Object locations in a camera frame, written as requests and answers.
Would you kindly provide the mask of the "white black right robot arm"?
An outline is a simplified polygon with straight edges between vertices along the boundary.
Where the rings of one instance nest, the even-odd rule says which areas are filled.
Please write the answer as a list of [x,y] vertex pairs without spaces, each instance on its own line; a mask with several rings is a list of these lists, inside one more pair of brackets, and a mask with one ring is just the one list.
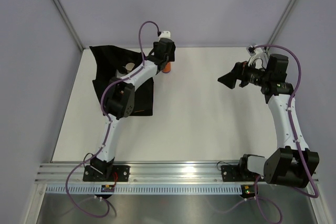
[[255,57],[235,63],[218,82],[233,89],[253,84],[261,88],[271,111],[277,137],[277,149],[269,158],[245,154],[236,167],[238,176],[250,180],[260,175],[268,184],[305,188],[319,164],[319,155],[309,149],[296,116],[292,84],[286,82],[288,57],[272,54],[265,68],[256,68]]

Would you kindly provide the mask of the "clear amber soap bottle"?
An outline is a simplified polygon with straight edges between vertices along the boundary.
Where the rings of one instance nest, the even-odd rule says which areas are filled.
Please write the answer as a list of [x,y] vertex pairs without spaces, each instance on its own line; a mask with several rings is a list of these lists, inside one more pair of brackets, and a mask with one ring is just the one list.
[[115,76],[117,78],[123,78],[127,74],[128,74],[128,72],[127,72],[126,68],[122,68],[121,70],[116,70],[116,72],[115,72]]

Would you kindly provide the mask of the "orange blue spray bottle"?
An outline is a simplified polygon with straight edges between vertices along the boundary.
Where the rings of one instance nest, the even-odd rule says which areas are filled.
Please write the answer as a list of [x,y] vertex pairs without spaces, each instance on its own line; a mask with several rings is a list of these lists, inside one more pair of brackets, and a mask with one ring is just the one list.
[[171,71],[171,62],[168,62],[164,69],[162,70],[163,73],[169,73]]

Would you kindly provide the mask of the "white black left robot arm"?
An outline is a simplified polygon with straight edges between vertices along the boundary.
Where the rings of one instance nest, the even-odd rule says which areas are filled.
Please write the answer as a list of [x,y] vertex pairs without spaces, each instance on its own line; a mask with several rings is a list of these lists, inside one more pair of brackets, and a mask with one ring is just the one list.
[[135,110],[136,90],[175,60],[175,43],[169,38],[154,42],[147,57],[116,46],[91,46],[97,64],[92,84],[107,118],[106,135],[97,154],[85,167],[83,180],[105,182],[114,178],[114,159],[122,124]]

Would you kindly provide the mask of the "black canvas bag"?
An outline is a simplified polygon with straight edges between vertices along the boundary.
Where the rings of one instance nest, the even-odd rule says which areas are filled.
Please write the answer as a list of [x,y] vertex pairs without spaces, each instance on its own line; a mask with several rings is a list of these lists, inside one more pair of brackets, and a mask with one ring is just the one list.
[[[132,50],[112,45],[91,46],[90,50],[97,65],[96,78],[92,83],[99,101],[111,78],[115,77],[116,70],[121,70],[129,62],[134,63],[135,67],[142,63],[141,54]],[[151,78],[135,91],[134,110],[131,115],[152,116],[153,102],[154,80]]]

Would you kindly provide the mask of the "beige pump bottle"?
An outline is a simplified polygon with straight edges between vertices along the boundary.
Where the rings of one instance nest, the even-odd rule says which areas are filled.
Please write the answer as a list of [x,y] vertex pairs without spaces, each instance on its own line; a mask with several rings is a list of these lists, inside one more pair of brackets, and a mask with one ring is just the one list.
[[127,63],[124,68],[127,71],[127,73],[132,72],[135,67],[135,64],[132,62]]

